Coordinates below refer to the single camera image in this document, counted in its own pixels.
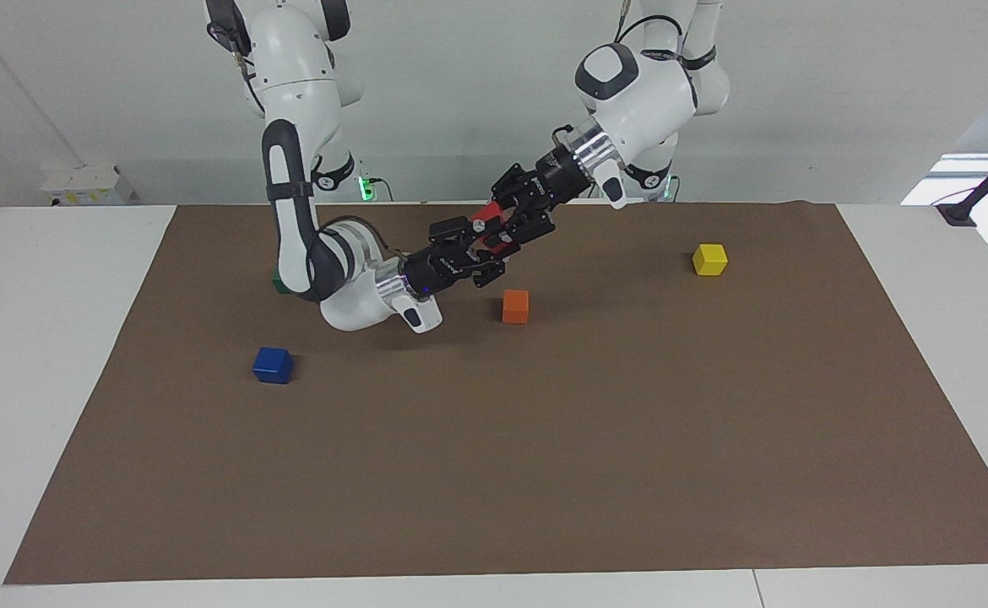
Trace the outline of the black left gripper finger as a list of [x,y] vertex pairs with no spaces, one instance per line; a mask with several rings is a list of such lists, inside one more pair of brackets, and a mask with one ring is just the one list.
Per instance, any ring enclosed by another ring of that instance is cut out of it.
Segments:
[[524,222],[531,203],[531,173],[520,163],[512,166],[491,186],[491,201],[497,205],[507,223]]
[[505,210],[501,253],[514,253],[526,242],[532,242],[556,229],[545,209]]

